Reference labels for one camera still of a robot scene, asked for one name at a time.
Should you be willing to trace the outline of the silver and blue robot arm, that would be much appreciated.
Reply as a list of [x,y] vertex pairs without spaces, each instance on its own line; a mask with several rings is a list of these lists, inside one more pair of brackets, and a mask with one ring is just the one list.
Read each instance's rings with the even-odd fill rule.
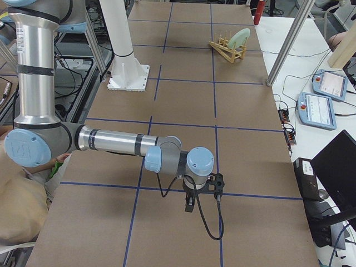
[[174,136],[156,137],[62,122],[55,114],[54,33],[84,32],[84,1],[8,1],[16,25],[20,113],[5,139],[7,155],[17,164],[37,167],[74,150],[101,150],[142,156],[147,170],[183,180],[185,210],[200,205],[199,195],[221,200],[223,181],[213,173],[214,156],[204,147],[183,151]]

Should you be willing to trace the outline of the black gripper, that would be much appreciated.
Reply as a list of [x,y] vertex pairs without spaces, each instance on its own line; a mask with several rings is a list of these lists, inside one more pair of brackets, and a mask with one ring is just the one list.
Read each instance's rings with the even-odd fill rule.
[[195,205],[195,197],[197,195],[197,187],[194,179],[191,176],[184,176],[182,186],[186,192],[185,197],[185,212],[193,212]]

